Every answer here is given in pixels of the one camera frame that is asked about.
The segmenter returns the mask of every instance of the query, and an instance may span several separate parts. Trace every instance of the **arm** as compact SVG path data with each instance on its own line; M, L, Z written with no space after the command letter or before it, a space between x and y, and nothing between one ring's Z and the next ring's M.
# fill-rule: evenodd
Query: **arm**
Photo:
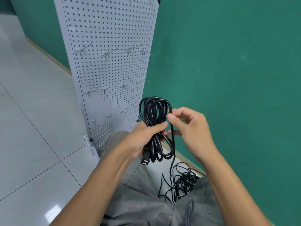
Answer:
M50 226L99 226L109 202L133 158L139 156L152 135L167 122L147 127L140 122L92 172L86 183L51 222Z
M217 150L205 116L182 107L173 109L167 118L179 129L175 134L182 135L187 148L203 165L226 225L271 226L243 183Z

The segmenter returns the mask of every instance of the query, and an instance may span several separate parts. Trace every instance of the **pants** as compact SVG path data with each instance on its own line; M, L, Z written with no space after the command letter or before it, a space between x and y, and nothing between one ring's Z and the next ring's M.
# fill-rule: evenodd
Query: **pants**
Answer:
M129 132L113 134L106 143L100 162ZM194 209L190 226L224 225L219 206L206 177L197 180L194 190L175 203L158 198L140 157L130 163L106 210L101 225L185 225L184 215L190 200Z

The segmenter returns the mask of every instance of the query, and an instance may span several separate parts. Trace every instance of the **white tile floor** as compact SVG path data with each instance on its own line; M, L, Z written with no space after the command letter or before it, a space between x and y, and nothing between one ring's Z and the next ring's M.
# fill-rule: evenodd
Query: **white tile floor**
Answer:
M25 40L16 16L0 15L0 47L0 225L49 225L96 161L72 77ZM149 164L156 191L170 163Z

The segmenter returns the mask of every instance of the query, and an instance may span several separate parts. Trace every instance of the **tangled black cable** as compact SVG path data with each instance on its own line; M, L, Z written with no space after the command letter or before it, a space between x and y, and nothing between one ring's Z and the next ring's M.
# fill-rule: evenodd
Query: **tangled black cable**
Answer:
M143 98L139 104L139 114L146 124L146 126L151 127L157 124L161 124L166 121L166 115L169 112L172 112L171 104L168 100L151 97ZM151 140L145 145L143 150L143 157L141 164L147 165L151 159L152 162L158 160L161 162L163 159L171 159L174 157L173 162L175 161L175 136L173 132L173 125L170 125L172 140L166 137L163 132L156 133L152 136ZM165 139L170 147L169 153L164 153L161 145L161 139Z
M179 164L185 164L187 167L179 166ZM179 173L179 175L174 175L174 169L177 170L177 172ZM188 193L190 193L193 190L195 183L200 178L192 170L193 169L191 169L188 166L188 164L184 163L184 162L179 162L176 165L174 165L174 167L172 168L172 181L173 181L173 185L169 184L165 180L164 175L162 174L162 176L161 176L161 185L160 185L158 197L163 196L166 201L169 201L170 203L173 203L173 202L178 201L182 197L186 196ZM162 188L163 180L169 186L169 190L167 190L165 194L161 194L160 195L160 191L161 191L161 188ZM172 199L171 200L167 197L168 192L171 192L171 195L172 195Z

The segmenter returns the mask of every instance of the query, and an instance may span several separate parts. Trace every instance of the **hand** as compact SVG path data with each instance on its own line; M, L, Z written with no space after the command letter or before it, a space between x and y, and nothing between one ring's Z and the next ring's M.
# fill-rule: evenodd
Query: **hand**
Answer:
M216 149L203 114L182 107L173 109L172 113L167 115L167 119L179 129L174 131L175 135L183 137L184 143L194 156L202 159L209 150Z
M164 134L167 135L167 132L165 131L167 125L168 122L165 121L161 124L147 127L143 121L140 121L120 144L123 144L129 149L132 157L136 158L141 155L143 147L150 141L154 134L164 131Z

